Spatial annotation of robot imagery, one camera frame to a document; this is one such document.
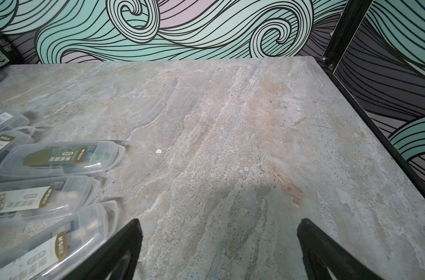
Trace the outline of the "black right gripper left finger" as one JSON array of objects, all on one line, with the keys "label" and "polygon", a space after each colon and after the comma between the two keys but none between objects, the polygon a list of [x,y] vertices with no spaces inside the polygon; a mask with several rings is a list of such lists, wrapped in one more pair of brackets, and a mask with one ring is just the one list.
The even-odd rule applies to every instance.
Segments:
[{"label": "black right gripper left finger", "polygon": [[64,279],[132,280],[142,241],[140,221],[132,219]]}]

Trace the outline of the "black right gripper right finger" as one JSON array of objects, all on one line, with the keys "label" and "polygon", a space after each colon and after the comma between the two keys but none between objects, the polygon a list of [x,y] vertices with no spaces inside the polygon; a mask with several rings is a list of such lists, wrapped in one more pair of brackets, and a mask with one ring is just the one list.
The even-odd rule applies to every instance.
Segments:
[{"label": "black right gripper right finger", "polygon": [[310,280],[380,280],[310,219],[297,228],[303,264]]}]

